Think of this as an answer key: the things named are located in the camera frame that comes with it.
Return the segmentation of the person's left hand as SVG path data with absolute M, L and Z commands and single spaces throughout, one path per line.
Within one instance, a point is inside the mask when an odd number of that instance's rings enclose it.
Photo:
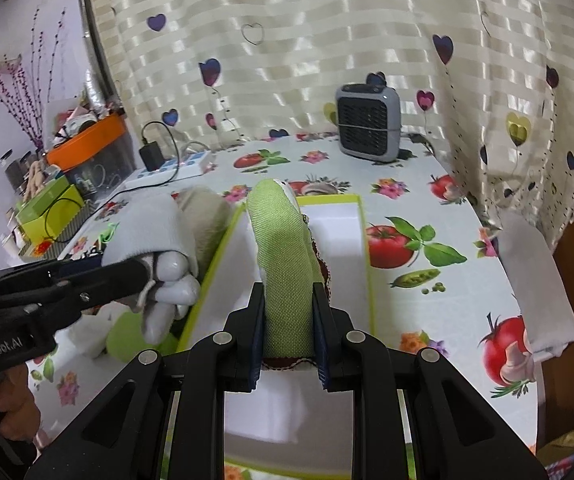
M 0 435 L 11 441 L 32 441 L 40 429 L 40 410 L 29 388 L 25 363 L 6 370 L 0 382 Z

